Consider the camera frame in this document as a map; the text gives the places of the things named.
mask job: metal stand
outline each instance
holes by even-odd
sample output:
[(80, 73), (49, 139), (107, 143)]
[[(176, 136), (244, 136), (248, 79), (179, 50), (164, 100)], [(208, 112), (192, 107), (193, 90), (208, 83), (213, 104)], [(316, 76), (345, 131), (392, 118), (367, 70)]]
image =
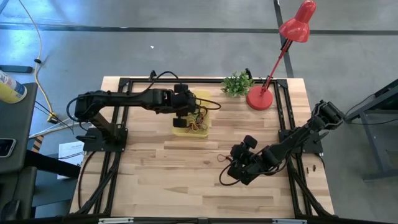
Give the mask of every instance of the metal stand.
[(356, 118), (361, 118), (368, 141), (370, 143), (377, 167), (380, 172), (377, 174), (364, 175), (364, 181), (376, 180), (387, 177), (398, 177), (398, 169), (391, 166), (388, 151), (394, 149), (381, 148), (382, 140), (376, 138), (375, 131), (369, 122), (369, 114), (398, 114), (398, 80), (390, 83), (375, 93), (376, 98), (356, 111), (349, 114), (345, 120), (351, 123)]

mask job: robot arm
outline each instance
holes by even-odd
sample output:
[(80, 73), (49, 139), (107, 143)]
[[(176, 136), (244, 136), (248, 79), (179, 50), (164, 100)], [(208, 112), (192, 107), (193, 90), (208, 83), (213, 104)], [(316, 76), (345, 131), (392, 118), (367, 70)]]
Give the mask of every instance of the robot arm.
[(75, 117), (81, 122), (89, 121), (105, 106), (140, 106), (157, 114), (177, 113), (179, 116), (195, 112), (195, 97), (188, 85), (176, 84), (175, 90), (180, 92), (175, 94), (166, 89), (148, 89), (140, 93), (88, 92), (77, 97)]
[(174, 91), (167, 89), (146, 89), (140, 93), (115, 93), (110, 91), (92, 91), (78, 95), (75, 106), (77, 122), (91, 122), (96, 129), (89, 129), (86, 136), (78, 136), (81, 141), (119, 142), (122, 146), (127, 138), (127, 130), (117, 124), (109, 123), (100, 113), (105, 106), (140, 106), (158, 113), (176, 113), (173, 126), (186, 128), (187, 120), (182, 116), (194, 113), (198, 108), (196, 98), (188, 85), (175, 84)]
[(343, 117), (344, 114), (333, 103), (321, 101), (315, 106), (308, 122), (294, 129), (292, 134), (279, 144), (266, 146), (255, 154), (249, 149), (255, 148), (257, 141), (251, 136), (246, 136), (240, 145), (232, 147), (230, 154), (233, 160), (228, 175), (248, 185), (261, 174), (275, 174), (293, 149), (304, 143), (314, 132), (336, 129), (343, 122)]

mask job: red desk lamp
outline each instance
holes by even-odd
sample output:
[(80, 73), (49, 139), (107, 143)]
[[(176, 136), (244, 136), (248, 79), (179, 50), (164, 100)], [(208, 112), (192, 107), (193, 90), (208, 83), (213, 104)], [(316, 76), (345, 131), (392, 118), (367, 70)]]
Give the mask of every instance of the red desk lamp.
[(248, 105), (255, 110), (266, 110), (272, 104), (272, 93), (268, 90), (272, 76), (274, 75), (275, 69), (278, 66), (280, 60), (284, 54), (288, 51), (293, 41), (306, 42), (310, 35), (310, 27), (308, 22), (310, 21), (317, 4), (312, 0), (305, 0), (298, 9), (296, 16), (283, 23), (279, 28), (279, 33), (282, 34), (286, 40), (281, 48), (281, 53), (271, 71), (271, 74), (267, 77), (262, 86), (255, 86), (250, 89), (250, 92), (246, 96)]

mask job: phone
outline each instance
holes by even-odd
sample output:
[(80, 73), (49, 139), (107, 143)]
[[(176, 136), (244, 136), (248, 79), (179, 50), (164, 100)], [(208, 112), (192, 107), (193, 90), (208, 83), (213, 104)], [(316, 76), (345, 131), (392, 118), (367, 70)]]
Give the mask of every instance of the phone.
[(12, 150), (14, 150), (16, 142), (15, 139), (0, 138), (0, 158), (9, 157)]

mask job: gray floor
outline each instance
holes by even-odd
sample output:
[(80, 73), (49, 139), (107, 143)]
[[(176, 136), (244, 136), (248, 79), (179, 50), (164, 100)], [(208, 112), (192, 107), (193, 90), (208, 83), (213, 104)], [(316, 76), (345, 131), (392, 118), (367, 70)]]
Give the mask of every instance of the gray floor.
[[(25, 2), (40, 24), (277, 28), (272, 0)], [(300, 3), (280, 0), (284, 20), (294, 16)], [(317, 3), (310, 24), (313, 29), (398, 30), (395, 0), (318, 0)], [(11, 0), (0, 14), (0, 23), (19, 22), (30, 20), (18, 2)], [(78, 93), (99, 89), (104, 75), (148, 75), (151, 70), (172, 70), (186, 76), (227, 76), (249, 67), (255, 76), (265, 77), (280, 48), (278, 34), (67, 31), (41, 34), (44, 65), (39, 77), (54, 110), (62, 118), (66, 117), (67, 102)], [(398, 77), (397, 38), (396, 35), (312, 35), (307, 43), (294, 43), (290, 49), (294, 77), (305, 79), (312, 106), (324, 99), (346, 111)], [(33, 66), (37, 51), (35, 31), (0, 30), (0, 64)], [(31, 74), (11, 76), (22, 83), (34, 80)], [(276, 76), (286, 77), (283, 63)], [(44, 103), (41, 94), (38, 101)], [(45, 115), (35, 111), (31, 133), (48, 126)], [(74, 139), (67, 130), (48, 135), (41, 152), (56, 153), (58, 144)], [(377, 171), (363, 128), (344, 124), (323, 140), (323, 146), (336, 214), (398, 223), (398, 178), (373, 183), (361, 179), (362, 175)], [(54, 175), (40, 175), (39, 184), (56, 184)], [(64, 207), (67, 203), (41, 207), (37, 215), (60, 215), (65, 213), (61, 209)]]

